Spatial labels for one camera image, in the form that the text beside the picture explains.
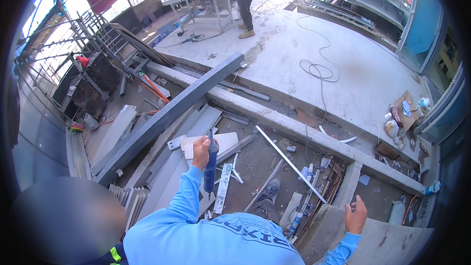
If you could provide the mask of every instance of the white pipe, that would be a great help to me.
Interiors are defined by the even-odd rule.
[[[298,174],[299,177],[301,177],[301,179],[309,186],[309,188],[315,193],[315,195],[323,202],[323,203],[327,203],[327,201],[320,195],[319,191],[317,191],[314,186],[312,186],[312,184],[304,177],[303,174],[301,174],[301,172],[296,168],[295,165],[293,165],[293,163],[288,160],[288,158],[285,156],[285,154],[276,146],[276,144],[273,143],[273,141],[268,137],[268,135],[265,134],[265,132],[263,132],[263,130],[258,126],[258,125],[255,125],[255,128],[260,132],[262,133],[263,137],[271,144],[271,146],[273,146],[273,148],[280,154],[280,156],[291,166],[291,168],[293,168],[293,170]]]
[[[325,135],[328,135],[328,134],[324,131],[324,129],[322,128],[321,125],[319,125],[319,129],[321,130],[322,133],[324,133]],[[346,144],[346,143],[349,143],[349,142],[351,142],[351,141],[354,141],[355,139],[356,139],[356,136],[354,136],[354,137],[352,137],[352,138],[349,138],[349,139],[345,139],[345,140],[339,140],[339,141],[340,141],[341,143]]]

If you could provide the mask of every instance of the dark pants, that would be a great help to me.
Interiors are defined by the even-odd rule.
[[[253,204],[249,213],[272,221],[276,225],[280,225],[280,218],[275,211],[275,206],[273,205],[272,200],[266,195],[262,195],[260,199]]]
[[[250,13],[250,4],[252,0],[237,0],[240,15],[244,21],[247,30],[253,30],[252,14]]]

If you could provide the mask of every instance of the tan work boot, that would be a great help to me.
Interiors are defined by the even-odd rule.
[[[239,38],[244,39],[244,38],[249,38],[250,36],[254,36],[254,35],[255,35],[255,31],[253,29],[250,31],[245,29],[245,31],[242,34],[239,34]]]

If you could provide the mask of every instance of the reflective safety stripe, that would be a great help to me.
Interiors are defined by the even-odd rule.
[[[121,256],[118,254],[118,251],[116,250],[115,247],[113,247],[111,250],[111,256],[113,256],[113,259],[116,261],[116,262],[119,262],[121,261]]]

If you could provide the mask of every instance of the red bag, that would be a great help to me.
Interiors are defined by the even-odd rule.
[[[77,56],[76,60],[78,60],[82,64],[82,68],[86,68],[90,60],[83,56]]]

